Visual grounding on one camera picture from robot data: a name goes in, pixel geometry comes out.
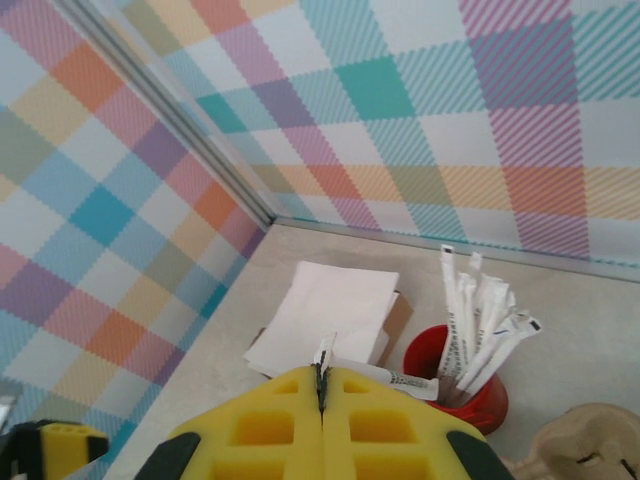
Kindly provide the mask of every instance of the yellow plastic piece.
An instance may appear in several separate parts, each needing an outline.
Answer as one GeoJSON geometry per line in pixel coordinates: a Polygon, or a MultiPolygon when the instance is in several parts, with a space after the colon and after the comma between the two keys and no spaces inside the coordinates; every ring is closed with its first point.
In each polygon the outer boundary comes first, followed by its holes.
{"type": "Polygon", "coordinates": [[[51,423],[40,429],[43,466],[47,480],[61,480],[90,463],[89,437],[107,436],[86,425],[51,423]]]}
{"type": "Polygon", "coordinates": [[[200,443],[183,480],[321,480],[315,372],[299,368],[183,423],[200,443]]]}
{"type": "Polygon", "coordinates": [[[351,370],[333,368],[321,418],[304,367],[182,424],[201,440],[183,480],[468,480],[449,445],[474,427],[351,370]]]}
{"type": "Polygon", "coordinates": [[[331,370],[328,391],[325,478],[469,479],[446,435],[458,430],[484,441],[475,427],[347,369],[331,370]]]}

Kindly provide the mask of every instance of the red holder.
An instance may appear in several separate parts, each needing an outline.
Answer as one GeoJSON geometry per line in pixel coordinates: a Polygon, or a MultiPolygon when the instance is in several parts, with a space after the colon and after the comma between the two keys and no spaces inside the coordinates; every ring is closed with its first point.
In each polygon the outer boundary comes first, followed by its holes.
{"type": "MultiPolygon", "coordinates": [[[[438,364],[447,341],[447,326],[437,325],[418,335],[404,354],[404,373],[431,379],[437,375],[438,364]]],[[[463,407],[448,408],[427,402],[434,408],[453,415],[476,427],[483,435],[496,430],[509,410],[509,397],[504,384],[494,375],[463,407]]]]}

